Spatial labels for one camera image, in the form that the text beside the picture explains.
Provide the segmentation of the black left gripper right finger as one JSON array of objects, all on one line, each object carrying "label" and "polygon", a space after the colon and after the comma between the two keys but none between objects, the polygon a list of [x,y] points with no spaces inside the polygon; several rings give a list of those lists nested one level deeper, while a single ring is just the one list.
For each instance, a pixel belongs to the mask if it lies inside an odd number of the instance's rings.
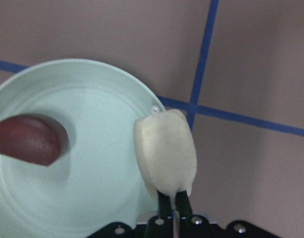
[{"label": "black left gripper right finger", "polygon": [[180,218],[189,218],[193,215],[193,211],[186,190],[176,193],[175,207]]}]

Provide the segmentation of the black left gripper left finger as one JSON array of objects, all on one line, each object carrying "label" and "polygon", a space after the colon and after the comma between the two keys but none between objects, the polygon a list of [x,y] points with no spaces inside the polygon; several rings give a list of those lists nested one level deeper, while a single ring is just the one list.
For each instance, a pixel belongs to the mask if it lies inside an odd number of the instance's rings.
[{"label": "black left gripper left finger", "polygon": [[158,217],[161,219],[173,219],[173,210],[171,199],[168,195],[163,194],[160,191],[157,191],[158,198]]}]

